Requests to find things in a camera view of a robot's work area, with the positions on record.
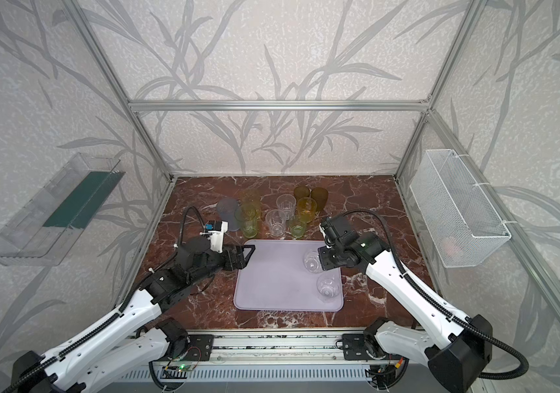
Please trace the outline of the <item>yellow transparent plastic cup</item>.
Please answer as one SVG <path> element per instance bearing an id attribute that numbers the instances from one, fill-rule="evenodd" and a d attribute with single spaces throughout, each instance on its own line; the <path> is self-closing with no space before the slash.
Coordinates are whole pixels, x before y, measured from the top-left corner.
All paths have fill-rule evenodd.
<path id="1" fill-rule="evenodd" d="M 317 215 L 317 202 L 309 196 L 300 198 L 296 203 L 296 214 L 300 221 L 310 223 Z"/>

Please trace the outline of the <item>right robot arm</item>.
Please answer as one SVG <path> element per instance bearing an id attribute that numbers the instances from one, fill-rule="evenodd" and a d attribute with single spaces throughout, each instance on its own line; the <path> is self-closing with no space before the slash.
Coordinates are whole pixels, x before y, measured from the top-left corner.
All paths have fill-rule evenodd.
<path id="1" fill-rule="evenodd" d="M 456 324 L 465 318 L 402 264 L 393 248 L 375 234 L 325 237 L 318 250 L 324 270 L 355 267 L 407 309 L 421 330 L 380 318 L 364 331 L 366 351 L 375 360 L 399 355 L 427 367 L 449 392 L 466 392 L 491 360 L 486 342 Z"/>

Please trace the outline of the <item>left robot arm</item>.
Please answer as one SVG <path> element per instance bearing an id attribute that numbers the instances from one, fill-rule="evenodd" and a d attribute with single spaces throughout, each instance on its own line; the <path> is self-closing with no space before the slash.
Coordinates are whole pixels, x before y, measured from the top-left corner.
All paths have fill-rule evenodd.
<path id="1" fill-rule="evenodd" d="M 243 270 L 253 245 L 214 244 L 199 236 L 148 273 L 124 301 L 96 323 L 42 355 L 29 351 L 15 361 L 8 392 L 97 392 L 142 363 L 188 350 L 186 330 L 174 319 L 134 332 L 187 299 L 195 285 L 220 271 Z"/>

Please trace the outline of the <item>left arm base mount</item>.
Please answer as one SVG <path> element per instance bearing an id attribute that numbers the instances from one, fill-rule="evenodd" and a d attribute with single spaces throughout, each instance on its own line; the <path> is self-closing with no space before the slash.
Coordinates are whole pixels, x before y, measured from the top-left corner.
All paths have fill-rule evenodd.
<path id="1" fill-rule="evenodd" d="M 209 361 L 214 340 L 215 336 L 211 334 L 193 334 L 177 338 L 167 347 L 165 358 L 189 362 Z"/>

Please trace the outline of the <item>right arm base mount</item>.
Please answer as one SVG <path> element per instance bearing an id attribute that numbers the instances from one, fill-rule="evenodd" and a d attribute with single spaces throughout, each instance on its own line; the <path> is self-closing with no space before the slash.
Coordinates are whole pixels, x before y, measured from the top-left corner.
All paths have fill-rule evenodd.
<path id="1" fill-rule="evenodd" d="M 386 356 L 375 339 L 363 333 L 343 334 L 342 352 L 344 360 L 381 360 Z"/>

